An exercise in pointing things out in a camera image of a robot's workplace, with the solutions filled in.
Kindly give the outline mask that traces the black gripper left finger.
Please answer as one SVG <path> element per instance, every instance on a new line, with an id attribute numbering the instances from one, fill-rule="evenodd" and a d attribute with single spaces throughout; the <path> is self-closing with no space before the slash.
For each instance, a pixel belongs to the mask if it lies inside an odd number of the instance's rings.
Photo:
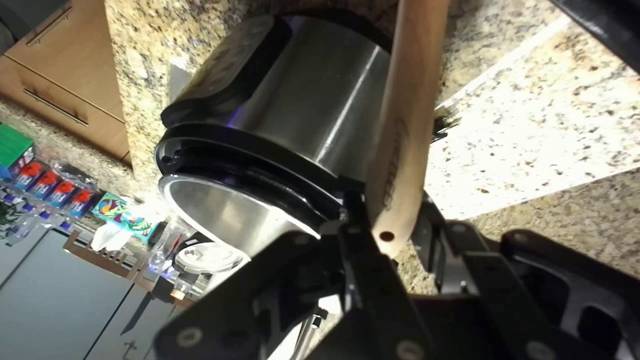
<path id="1" fill-rule="evenodd" d="M 312 237 L 286 232 L 154 335 L 157 360 L 267 360 L 291 333 L 341 316 L 304 360 L 399 360 L 414 304 L 370 234 L 363 199 Z"/>

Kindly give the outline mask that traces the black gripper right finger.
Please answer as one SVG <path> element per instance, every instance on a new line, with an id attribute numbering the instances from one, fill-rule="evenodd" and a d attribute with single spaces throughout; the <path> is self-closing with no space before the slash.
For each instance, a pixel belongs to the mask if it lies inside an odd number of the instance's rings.
<path id="1" fill-rule="evenodd" d="M 435 279 L 423 304 L 453 356 L 474 360 L 640 360 L 640 282 L 551 237 L 498 240 L 423 199 L 417 258 Z"/>

